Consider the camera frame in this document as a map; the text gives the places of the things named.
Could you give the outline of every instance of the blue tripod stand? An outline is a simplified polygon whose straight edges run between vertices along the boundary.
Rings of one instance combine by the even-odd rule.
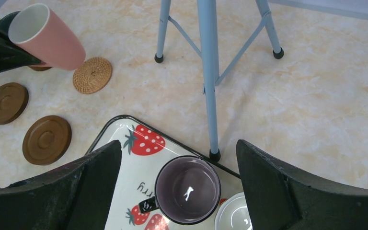
[[[218,25],[217,25],[217,2],[216,0],[197,0],[199,33],[201,38],[201,49],[194,44],[187,33],[176,22],[170,14],[171,0],[161,0],[161,12],[159,22],[159,37],[157,41],[157,53],[154,60],[162,63],[164,59],[163,49],[166,39],[167,22],[170,21],[180,31],[183,37],[202,58],[202,67],[204,74],[204,94],[207,100],[207,117],[209,128],[209,157],[213,161],[219,161],[221,154],[218,147],[218,124],[217,124],[217,103],[215,99],[215,86],[218,86],[230,70],[238,62],[257,35],[266,27],[270,42],[273,47],[273,55],[276,59],[284,56],[284,51],[280,46],[276,29],[274,27],[271,11],[267,0],[256,0],[262,20],[259,25],[240,49],[238,54],[228,65],[222,75],[219,75],[219,54],[218,54]]]

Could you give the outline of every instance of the strawberry print tray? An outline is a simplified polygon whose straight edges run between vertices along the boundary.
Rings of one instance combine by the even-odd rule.
[[[243,191],[240,176],[224,166],[131,117],[120,115],[102,129],[87,153],[112,140],[122,144],[122,164],[106,222],[106,230],[213,230],[215,213],[195,225],[169,221],[160,210],[140,214],[137,204],[154,195],[159,170],[169,160],[183,155],[203,158],[211,163],[221,182],[221,202]]]

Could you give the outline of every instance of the purple mug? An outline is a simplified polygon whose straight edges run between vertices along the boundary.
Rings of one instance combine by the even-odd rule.
[[[181,156],[167,162],[156,178],[155,196],[139,203],[142,214],[156,209],[177,224],[197,224],[214,213],[221,185],[205,160]]]

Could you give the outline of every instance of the black rubber foot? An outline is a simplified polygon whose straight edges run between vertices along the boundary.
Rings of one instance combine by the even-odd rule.
[[[275,59],[280,59],[280,58],[282,58],[284,56],[284,50],[283,50],[283,48],[280,47],[280,49],[281,49],[280,50],[280,53],[278,53],[278,54],[276,54],[274,52],[274,50],[273,50],[273,56],[274,56]]]
[[[164,61],[164,54],[161,57],[157,57],[157,54],[154,55],[154,60],[157,63],[162,63]]]
[[[218,150],[217,153],[212,153],[211,150],[209,150],[209,158],[212,161],[218,162],[219,160],[221,160],[221,152]]]

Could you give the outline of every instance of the pink cup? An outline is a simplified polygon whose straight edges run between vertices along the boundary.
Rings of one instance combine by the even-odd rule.
[[[74,70],[84,63],[84,47],[45,4],[30,5],[17,14],[8,36],[14,44],[44,62],[38,66]]]

